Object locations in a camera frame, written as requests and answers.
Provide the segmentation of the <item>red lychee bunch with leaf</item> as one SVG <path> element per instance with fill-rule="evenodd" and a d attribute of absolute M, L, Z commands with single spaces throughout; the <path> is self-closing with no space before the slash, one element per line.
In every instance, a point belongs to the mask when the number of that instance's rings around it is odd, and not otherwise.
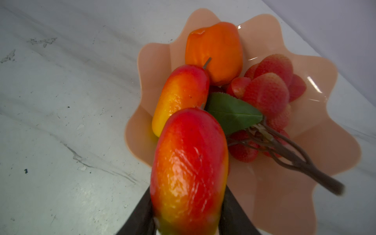
<path fill-rule="evenodd" d="M 286 169 L 307 175 L 331 193 L 342 195 L 344 185 L 320 171 L 285 132 L 290 102 L 305 91 L 290 59 L 272 54 L 251 66 L 245 76 L 233 79 L 226 92 L 211 93 L 205 109 L 220 123 L 229 153 L 238 161 L 249 163 L 262 153 Z"/>

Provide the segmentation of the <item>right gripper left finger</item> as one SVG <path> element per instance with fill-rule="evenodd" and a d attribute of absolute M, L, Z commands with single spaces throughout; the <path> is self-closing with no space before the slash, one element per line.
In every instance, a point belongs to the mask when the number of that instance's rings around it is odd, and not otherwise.
<path fill-rule="evenodd" d="M 156 225 L 153 220 L 153 206 L 150 188 L 147 188 L 135 209 L 116 235 L 155 235 Z"/>

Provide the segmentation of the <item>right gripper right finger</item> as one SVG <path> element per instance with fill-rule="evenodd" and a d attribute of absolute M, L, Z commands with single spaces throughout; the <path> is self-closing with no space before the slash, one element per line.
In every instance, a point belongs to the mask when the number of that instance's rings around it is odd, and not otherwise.
<path fill-rule="evenodd" d="M 261 235 L 228 186 L 225 190 L 218 228 L 220 235 Z"/>

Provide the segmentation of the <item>red yellow mango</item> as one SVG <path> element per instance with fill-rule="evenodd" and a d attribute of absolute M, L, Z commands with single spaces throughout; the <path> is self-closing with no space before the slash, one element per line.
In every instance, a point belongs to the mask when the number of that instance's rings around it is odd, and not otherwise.
<path fill-rule="evenodd" d="M 162 235 L 213 235 L 229 170 L 225 134 L 198 108 L 173 114 L 155 151 L 150 180 L 154 221 Z"/>
<path fill-rule="evenodd" d="M 159 137 L 171 115 L 185 108 L 204 108 L 209 95 L 210 78 L 203 67 L 182 65 L 168 77 L 152 119 L 153 133 Z"/>

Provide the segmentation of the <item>orange fake fruit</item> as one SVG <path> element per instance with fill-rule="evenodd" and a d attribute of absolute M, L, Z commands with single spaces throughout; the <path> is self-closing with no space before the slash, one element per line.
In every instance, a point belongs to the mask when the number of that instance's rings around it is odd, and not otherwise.
<path fill-rule="evenodd" d="M 202 67 L 209 58 L 211 61 L 206 70 L 212 86 L 228 84 L 240 75 L 243 49 L 237 26 L 219 22 L 188 35 L 185 63 Z"/>

